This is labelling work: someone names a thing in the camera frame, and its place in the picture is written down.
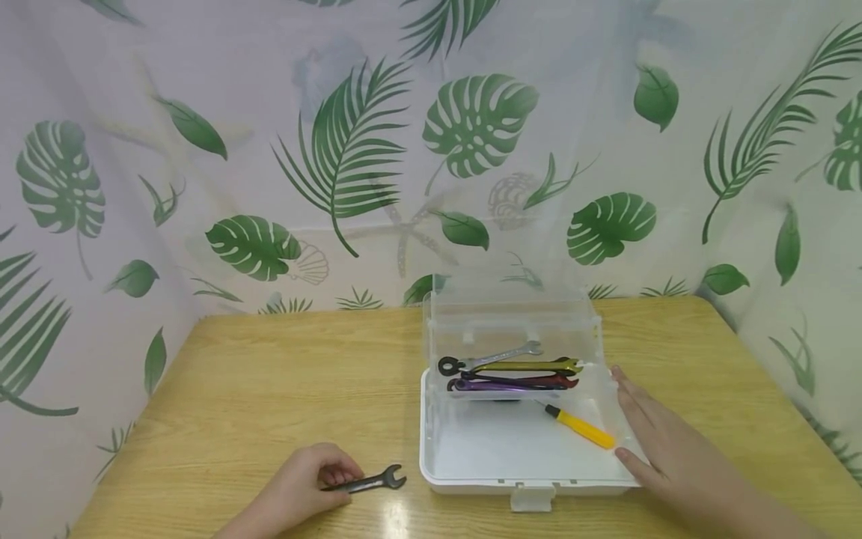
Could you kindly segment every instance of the right hand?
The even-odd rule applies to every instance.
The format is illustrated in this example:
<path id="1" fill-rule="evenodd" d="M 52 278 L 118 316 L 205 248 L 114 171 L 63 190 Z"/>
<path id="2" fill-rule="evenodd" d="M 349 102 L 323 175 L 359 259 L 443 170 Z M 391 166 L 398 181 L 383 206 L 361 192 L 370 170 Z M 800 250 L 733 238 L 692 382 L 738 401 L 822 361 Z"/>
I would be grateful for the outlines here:
<path id="1" fill-rule="evenodd" d="M 684 517 L 726 528 L 745 500 L 758 497 L 754 487 L 682 417 L 650 397 L 619 367 L 611 372 L 619 384 L 622 411 L 652 463 L 618 448 L 622 465 Z"/>

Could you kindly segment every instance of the wood grain surface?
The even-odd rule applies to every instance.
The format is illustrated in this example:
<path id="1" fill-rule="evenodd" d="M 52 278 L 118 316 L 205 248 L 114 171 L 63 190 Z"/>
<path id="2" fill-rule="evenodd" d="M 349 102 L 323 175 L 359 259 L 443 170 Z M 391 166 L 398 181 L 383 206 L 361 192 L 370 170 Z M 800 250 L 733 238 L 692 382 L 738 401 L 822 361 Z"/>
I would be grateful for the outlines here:
<path id="1" fill-rule="evenodd" d="M 758 486 L 835 537 L 862 535 L 862 489 L 699 298 L 596 302 L 609 363 L 711 438 Z M 643 491 L 557 498 L 434 494 L 419 472 L 418 309 L 211 317 L 195 327 L 75 526 L 76 539 L 209 537 L 293 449 L 333 441 L 409 480 L 290 537 L 688 537 Z"/>

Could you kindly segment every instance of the open-end wrench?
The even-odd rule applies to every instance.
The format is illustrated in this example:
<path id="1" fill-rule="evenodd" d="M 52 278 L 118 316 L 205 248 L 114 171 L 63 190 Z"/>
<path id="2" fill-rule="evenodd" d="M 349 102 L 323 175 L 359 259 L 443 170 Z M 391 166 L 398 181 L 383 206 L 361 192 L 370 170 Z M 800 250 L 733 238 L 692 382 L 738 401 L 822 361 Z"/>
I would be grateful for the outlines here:
<path id="1" fill-rule="evenodd" d="M 344 491 L 349 494 L 353 494 L 355 492 L 370 491 L 372 488 L 380 488 L 381 486 L 385 486 L 393 490 L 398 489 L 404 486 L 404 483 L 407 482 L 406 477 L 402 477 L 401 479 L 395 479 L 395 472 L 400 469 L 400 464 L 393 464 L 392 466 L 386 468 L 380 475 L 374 475 L 372 477 L 366 477 L 364 479 L 351 481 L 350 483 L 345 483 L 344 485 L 328 486 L 323 490 Z"/>
<path id="2" fill-rule="evenodd" d="M 482 365 L 473 369 L 473 372 L 481 373 L 484 371 L 550 371 L 552 373 L 561 373 L 567 376 L 571 376 L 572 374 L 578 374 L 583 370 L 583 367 L 578 367 L 578 360 L 561 357 L 556 361 L 507 361 L 506 363 Z"/>
<path id="3" fill-rule="evenodd" d="M 451 379 L 446 386 L 450 392 L 531 392 L 531 391 L 562 391 L 564 385 L 518 385 L 505 382 L 489 382 L 485 380 Z"/>
<path id="4" fill-rule="evenodd" d="M 510 357 L 524 354 L 541 355 L 541 343 L 538 341 L 527 341 L 527 343 L 520 348 L 514 348 L 507 350 L 506 352 L 500 352 L 499 354 L 486 355 L 485 357 L 475 359 L 470 358 L 463 361 L 448 355 L 437 362 L 437 370 L 439 370 L 440 374 L 443 376 L 454 376 L 455 374 L 460 373 L 461 369 L 472 371 L 484 365 L 490 365 L 491 363 L 496 363 L 498 361 L 507 360 Z"/>
<path id="5" fill-rule="evenodd" d="M 550 376 L 534 376 L 531 378 L 503 378 L 500 376 L 488 376 L 487 374 L 469 373 L 464 371 L 461 373 L 461 379 L 486 380 L 502 384 L 524 385 L 526 387 L 533 387 L 535 385 L 562 385 L 563 389 L 572 389 L 575 385 L 578 385 L 579 382 L 579 379 L 568 379 L 562 373 L 554 373 Z"/>

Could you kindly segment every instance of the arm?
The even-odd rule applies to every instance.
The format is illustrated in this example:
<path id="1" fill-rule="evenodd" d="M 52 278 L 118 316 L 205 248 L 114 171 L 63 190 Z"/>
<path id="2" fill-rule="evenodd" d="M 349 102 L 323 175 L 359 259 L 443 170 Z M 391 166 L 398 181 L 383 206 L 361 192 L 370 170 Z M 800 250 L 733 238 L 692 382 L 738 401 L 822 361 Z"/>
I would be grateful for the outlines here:
<path id="1" fill-rule="evenodd" d="M 213 539 L 273 539 L 317 513 L 350 503 L 346 492 L 324 492 L 363 477 L 347 453 L 331 443 L 298 449 L 260 494 Z"/>
<path id="2" fill-rule="evenodd" d="M 625 448 L 616 455 L 644 488 L 684 517 L 739 539 L 826 537 L 758 491 L 716 446 L 619 367 L 611 372 L 619 384 L 622 411 L 652 465 Z"/>

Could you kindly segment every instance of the gold wrench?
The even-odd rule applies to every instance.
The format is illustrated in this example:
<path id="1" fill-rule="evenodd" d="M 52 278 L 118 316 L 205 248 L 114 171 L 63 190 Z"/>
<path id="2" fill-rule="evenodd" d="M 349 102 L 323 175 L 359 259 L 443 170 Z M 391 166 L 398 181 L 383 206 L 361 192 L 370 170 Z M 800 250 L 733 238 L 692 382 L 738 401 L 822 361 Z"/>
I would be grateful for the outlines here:
<path id="1" fill-rule="evenodd" d="M 499 363 L 480 365 L 474 368 L 471 373 L 481 373 L 482 371 L 552 371 L 571 376 L 583 370 L 583 367 L 578 367 L 578 360 L 561 357 L 555 361 L 500 361 Z"/>

